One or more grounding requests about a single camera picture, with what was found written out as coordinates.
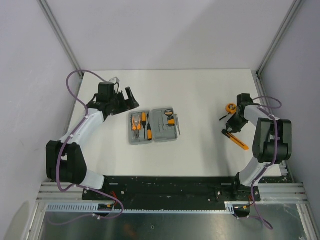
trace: metal beam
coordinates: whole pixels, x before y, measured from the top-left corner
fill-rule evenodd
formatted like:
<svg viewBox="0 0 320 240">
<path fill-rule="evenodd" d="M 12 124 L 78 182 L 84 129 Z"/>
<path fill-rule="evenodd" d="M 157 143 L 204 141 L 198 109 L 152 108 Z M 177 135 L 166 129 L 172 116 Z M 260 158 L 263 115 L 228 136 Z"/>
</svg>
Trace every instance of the metal beam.
<svg viewBox="0 0 320 240">
<path fill-rule="evenodd" d="M 294 21 L 295 17 L 297 16 L 299 10 L 301 9 L 305 0 L 294 0 L 292 3 L 288 13 L 286 14 L 278 32 L 276 33 L 271 46 L 269 47 L 268 51 L 266 52 L 258 70 L 257 75 L 260 76 L 261 73 L 264 71 L 267 63 L 270 61 L 271 57 L 275 53 L 277 47 L 279 46 L 281 40 L 284 38 L 286 32 L 288 31 L 289 27 L 291 26 L 292 22 Z"/>
<path fill-rule="evenodd" d="M 74 55 L 74 53 L 72 52 L 70 45 L 68 44 L 68 41 L 65 37 L 65 35 L 63 34 L 53 12 L 51 11 L 48 3 L 46 0 L 37 0 L 46 19 L 48 20 L 49 24 L 51 25 L 56 37 L 58 38 L 63 50 L 65 51 L 67 57 L 69 58 L 72 66 L 74 67 L 75 70 L 81 70 L 81 67 Z M 78 75 L 81 79 L 83 79 L 83 73 L 82 72 L 78 72 Z"/>
</svg>

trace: white table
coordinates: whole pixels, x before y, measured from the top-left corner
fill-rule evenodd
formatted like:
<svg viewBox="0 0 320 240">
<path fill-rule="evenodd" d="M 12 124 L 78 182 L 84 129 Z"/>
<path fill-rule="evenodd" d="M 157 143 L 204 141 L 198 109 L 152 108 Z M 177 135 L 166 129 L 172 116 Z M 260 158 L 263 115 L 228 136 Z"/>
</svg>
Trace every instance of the white table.
<svg viewBox="0 0 320 240">
<path fill-rule="evenodd" d="M 107 176 L 235 176 L 253 157 L 256 128 L 248 123 L 236 136 L 249 146 L 244 151 L 221 130 L 226 104 L 237 95 L 258 96 L 250 70 L 128 70 L 96 71 L 106 80 L 120 79 L 120 90 L 130 87 L 140 104 L 134 111 L 173 107 L 181 136 L 172 142 L 130 145 L 128 114 L 110 116 L 82 149 L 88 169 Z M 100 80 L 86 73 L 79 98 L 88 103 L 98 92 Z M 84 112 L 75 105 L 70 126 Z M 278 165 L 266 176 L 281 176 Z"/>
</svg>

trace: tool box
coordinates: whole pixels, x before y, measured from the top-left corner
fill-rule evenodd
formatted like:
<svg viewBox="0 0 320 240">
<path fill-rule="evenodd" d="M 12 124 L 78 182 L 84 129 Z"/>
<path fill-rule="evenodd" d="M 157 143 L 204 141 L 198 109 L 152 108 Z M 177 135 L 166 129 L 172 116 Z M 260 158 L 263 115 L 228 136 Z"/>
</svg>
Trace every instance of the tool box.
<svg viewBox="0 0 320 240">
<path fill-rule="evenodd" d="M 178 138 L 178 117 L 172 107 L 129 113 L 131 145 L 170 142 Z"/>
</svg>

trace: gray floor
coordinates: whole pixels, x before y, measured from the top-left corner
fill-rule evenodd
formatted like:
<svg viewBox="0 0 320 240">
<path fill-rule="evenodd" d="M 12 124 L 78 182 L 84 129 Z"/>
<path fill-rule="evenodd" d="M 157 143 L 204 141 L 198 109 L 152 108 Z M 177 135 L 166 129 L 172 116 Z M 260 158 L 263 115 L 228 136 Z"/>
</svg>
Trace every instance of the gray floor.
<svg viewBox="0 0 320 240">
<path fill-rule="evenodd" d="M 85 217 L 64 226 L 44 221 L 42 240 L 305 240 L 295 205 L 259 206 L 274 227 L 255 219 L 236 220 L 223 214 L 134 214 L 113 220 Z M 83 213 L 47 213 L 52 222 L 71 220 Z"/>
</svg>

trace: screwdriver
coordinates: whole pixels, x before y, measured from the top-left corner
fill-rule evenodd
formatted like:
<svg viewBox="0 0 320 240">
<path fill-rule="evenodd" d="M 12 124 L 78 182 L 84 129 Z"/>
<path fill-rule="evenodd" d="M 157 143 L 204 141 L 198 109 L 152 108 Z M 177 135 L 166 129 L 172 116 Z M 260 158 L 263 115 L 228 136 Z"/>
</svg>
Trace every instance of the screwdriver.
<svg viewBox="0 0 320 240">
<path fill-rule="evenodd" d="M 149 121 L 149 113 L 147 114 L 147 118 L 148 118 L 148 126 L 146 128 L 146 134 L 147 134 L 148 140 L 151 141 L 152 140 L 152 132 L 151 132 L 151 126 L 150 126 L 150 121 Z"/>
<path fill-rule="evenodd" d="M 144 130 L 144 139 L 146 139 L 146 113 L 143 112 L 141 114 L 141 118 L 142 118 L 142 126 L 143 126 L 143 130 Z"/>
</svg>

